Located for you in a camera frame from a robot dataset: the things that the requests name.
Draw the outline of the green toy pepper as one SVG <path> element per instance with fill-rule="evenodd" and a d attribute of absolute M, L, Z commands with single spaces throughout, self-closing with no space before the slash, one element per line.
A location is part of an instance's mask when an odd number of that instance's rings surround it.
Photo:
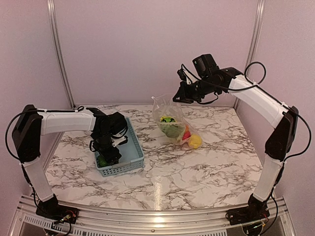
<path fill-rule="evenodd" d="M 107 166 L 106 160 L 102 156 L 97 157 L 98 167 L 103 168 Z"/>

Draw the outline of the blue-grey perforated plastic basket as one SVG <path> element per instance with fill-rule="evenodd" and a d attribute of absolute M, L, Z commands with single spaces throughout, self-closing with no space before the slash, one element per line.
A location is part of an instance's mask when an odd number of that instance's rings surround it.
<path fill-rule="evenodd" d="M 99 163 L 100 154 L 98 152 L 95 152 L 94 154 L 95 167 L 103 177 L 117 175 L 144 167 L 143 149 L 140 145 L 130 118 L 126 117 L 126 122 L 128 126 L 128 131 L 126 133 L 128 142 L 118 146 L 118 150 L 122 155 L 118 164 L 101 167 Z"/>

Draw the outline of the clear zip top bag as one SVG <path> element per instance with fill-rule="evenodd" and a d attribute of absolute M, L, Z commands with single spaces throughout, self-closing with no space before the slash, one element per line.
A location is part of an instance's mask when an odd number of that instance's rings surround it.
<path fill-rule="evenodd" d="M 153 119 L 161 132 L 175 145 L 187 144 L 197 149 L 202 138 L 193 126 L 184 118 L 181 104 L 173 102 L 170 94 L 152 97 Z"/>

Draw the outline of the green toy watermelon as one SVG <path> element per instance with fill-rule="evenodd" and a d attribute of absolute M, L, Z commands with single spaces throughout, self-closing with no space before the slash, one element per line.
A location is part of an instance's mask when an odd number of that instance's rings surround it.
<path fill-rule="evenodd" d="M 160 122 L 172 123 L 172 122 L 176 122 L 176 120 L 175 120 L 173 117 L 162 116 L 162 117 L 160 118 Z"/>

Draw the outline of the green orange toy mango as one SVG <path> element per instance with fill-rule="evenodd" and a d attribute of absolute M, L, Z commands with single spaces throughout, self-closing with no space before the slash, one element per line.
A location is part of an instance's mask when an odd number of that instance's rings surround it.
<path fill-rule="evenodd" d="M 161 130 L 168 138 L 178 138 L 183 134 L 185 128 L 182 124 L 163 123 Z"/>

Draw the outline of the red toy apple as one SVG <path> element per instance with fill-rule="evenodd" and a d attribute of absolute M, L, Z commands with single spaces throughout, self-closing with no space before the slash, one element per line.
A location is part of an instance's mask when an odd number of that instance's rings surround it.
<path fill-rule="evenodd" d="M 189 139 L 190 137 L 191 137 L 191 132 L 190 132 L 189 126 L 186 125 L 184 134 L 182 136 L 182 140 L 185 141 L 185 140 Z"/>

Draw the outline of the yellow toy pear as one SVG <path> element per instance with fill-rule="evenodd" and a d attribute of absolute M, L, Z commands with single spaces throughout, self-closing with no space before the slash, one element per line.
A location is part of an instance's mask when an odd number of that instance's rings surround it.
<path fill-rule="evenodd" d="M 197 149 L 202 145 L 202 139 L 197 134 L 192 134 L 188 140 L 188 146 L 193 149 Z"/>

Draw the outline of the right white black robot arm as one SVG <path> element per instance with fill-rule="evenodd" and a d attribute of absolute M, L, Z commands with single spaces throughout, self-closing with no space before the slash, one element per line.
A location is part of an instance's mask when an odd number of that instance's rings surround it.
<path fill-rule="evenodd" d="M 173 97 L 174 102 L 202 104 L 202 99 L 210 93 L 231 93 L 257 111 L 274 129 L 265 143 L 263 171 L 244 209 L 244 216 L 255 220 L 263 212 L 263 206 L 281 179 L 286 160 L 291 157 L 288 152 L 300 115 L 297 108 L 278 101 L 236 68 L 210 66 L 198 72 L 198 76 L 192 75 L 184 65 L 181 66 L 177 71 L 181 82 Z"/>

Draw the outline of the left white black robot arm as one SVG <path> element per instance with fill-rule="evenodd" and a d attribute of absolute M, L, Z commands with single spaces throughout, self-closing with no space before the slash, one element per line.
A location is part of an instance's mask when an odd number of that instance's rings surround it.
<path fill-rule="evenodd" d="M 52 219 L 62 215 L 62 207 L 40 164 L 41 137 L 50 133 L 88 131 L 92 138 L 90 150 L 98 152 L 109 165 L 119 161 L 121 154 L 117 146 L 127 142 L 125 117 L 118 112 L 106 115 L 98 108 L 47 110 L 29 104 L 10 124 L 15 125 L 12 130 L 17 152 L 14 158 L 20 161 L 26 180 L 39 199 L 37 209 Z"/>

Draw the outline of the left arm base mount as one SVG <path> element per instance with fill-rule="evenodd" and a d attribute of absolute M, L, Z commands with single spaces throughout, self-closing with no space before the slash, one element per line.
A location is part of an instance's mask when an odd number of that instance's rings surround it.
<path fill-rule="evenodd" d="M 58 203 L 56 198 L 48 201 L 39 201 L 36 206 L 36 214 L 48 219 L 52 219 L 57 223 L 67 222 L 75 224 L 79 210 L 75 207 L 64 206 Z"/>

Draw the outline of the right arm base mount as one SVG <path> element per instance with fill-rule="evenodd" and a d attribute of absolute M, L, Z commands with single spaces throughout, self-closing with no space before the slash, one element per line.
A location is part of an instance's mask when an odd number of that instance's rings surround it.
<path fill-rule="evenodd" d="M 248 205 L 229 209 L 225 215 L 230 225 L 244 224 L 251 221 L 268 218 L 270 216 L 267 201 L 259 201 L 251 194 Z"/>

